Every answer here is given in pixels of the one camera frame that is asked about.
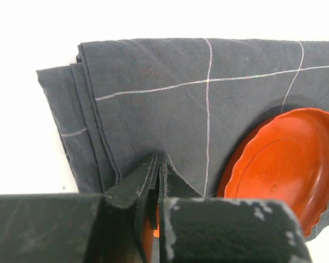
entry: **gray towel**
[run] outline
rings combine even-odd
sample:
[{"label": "gray towel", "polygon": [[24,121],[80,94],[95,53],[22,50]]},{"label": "gray towel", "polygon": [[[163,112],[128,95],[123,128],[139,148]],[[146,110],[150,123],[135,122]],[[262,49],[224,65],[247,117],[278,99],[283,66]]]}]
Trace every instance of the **gray towel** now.
[{"label": "gray towel", "polygon": [[[258,123],[293,108],[329,111],[329,42],[104,41],[81,44],[77,61],[38,76],[81,192],[105,191],[163,151],[212,196]],[[327,225],[329,211],[310,239]]]}]

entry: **scalloped edge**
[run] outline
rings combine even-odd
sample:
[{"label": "scalloped edge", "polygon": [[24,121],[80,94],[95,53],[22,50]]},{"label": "scalloped edge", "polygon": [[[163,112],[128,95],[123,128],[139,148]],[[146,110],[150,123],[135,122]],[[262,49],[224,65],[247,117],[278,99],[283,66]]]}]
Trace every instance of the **scalloped edge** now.
[{"label": "scalloped edge", "polygon": [[[294,110],[291,110],[291,111],[288,111],[288,112],[285,112],[285,113],[281,113],[279,115],[276,115],[269,123],[265,124],[264,126],[262,126],[258,130],[257,134],[246,144],[246,146],[244,147],[244,149],[242,151],[242,154],[241,154],[240,158],[234,164],[234,166],[232,168],[232,171],[231,171],[231,177],[230,177],[229,182],[227,183],[227,185],[226,185],[226,187],[224,189],[224,197],[226,197],[226,190],[228,189],[229,185],[231,185],[233,174],[234,174],[234,171],[236,169],[236,166],[237,166],[238,162],[240,162],[242,160],[243,156],[245,155],[246,148],[248,148],[249,145],[251,143],[253,143],[258,136],[260,136],[261,130],[266,129],[268,126],[272,125],[273,122],[275,122],[277,119],[280,119],[280,118],[282,118],[282,117],[284,117],[286,115],[290,115],[290,114],[292,114],[294,112],[297,112],[297,111],[310,111],[310,110],[311,111],[321,112],[321,113],[329,116],[329,112],[328,111],[324,111],[324,110],[322,110],[320,108],[311,108],[311,107],[307,107],[307,108],[296,108]],[[328,198],[325,198],[327,201],[326,201],[325,205],[322,206],[323,208],[321,209],[321,212],[320,212],[319,216],[317,216],[317,219],[315,220],[315,223],[313,223],[313,225],[312,225],[312,227],[311,227],[311,229],[309,231],[307,231],[306,233],[304,233],[305,237],[308,237],[312,233],[313,227],[320,222],[320,219],[321,219],[322,214],[327,210],[327,208],[328,208],[328,202],[329,202],[329,195],[326,195],[326,197],[327,196],[328,196]]]}]

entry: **white background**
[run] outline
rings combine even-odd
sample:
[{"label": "white background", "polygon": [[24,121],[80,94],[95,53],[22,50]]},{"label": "white background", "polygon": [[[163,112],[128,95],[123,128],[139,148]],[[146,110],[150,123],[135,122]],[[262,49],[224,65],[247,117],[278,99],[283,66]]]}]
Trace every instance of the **white background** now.
[{"label": "white background", "polygon": [[[35,70],[75,62],[81,42],[329,41],[329,1],[231,2],[0,1],[0,194],[77,191]],[[329,227],[308,246],[315,263],[329,263]]]}]

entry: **black metal jaw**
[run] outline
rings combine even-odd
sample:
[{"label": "black metal jaw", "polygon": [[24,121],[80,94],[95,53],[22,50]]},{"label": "black metal jaw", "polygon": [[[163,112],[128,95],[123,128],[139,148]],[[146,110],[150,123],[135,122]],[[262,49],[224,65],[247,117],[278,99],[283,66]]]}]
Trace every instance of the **black metal jaw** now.
[{"label": "black metal jaw", "polygon": [[157,205],[161,262],[311,262],[285,205],[205,199],[163,153],[104,194],[0,196],[0,262],[151,262]]}]

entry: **red plastic lid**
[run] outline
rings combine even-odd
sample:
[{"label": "red plastic lid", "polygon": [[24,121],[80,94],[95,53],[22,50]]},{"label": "red plastic lid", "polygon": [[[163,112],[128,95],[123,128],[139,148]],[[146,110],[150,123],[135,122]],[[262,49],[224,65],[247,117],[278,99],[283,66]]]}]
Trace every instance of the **red plastic lid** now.
[{"label": "red plastic lid", "polygon": [[300,108],[255,128],[233,154],[217,196],[284,201],[310,235],[329,201],[329,113]]}]

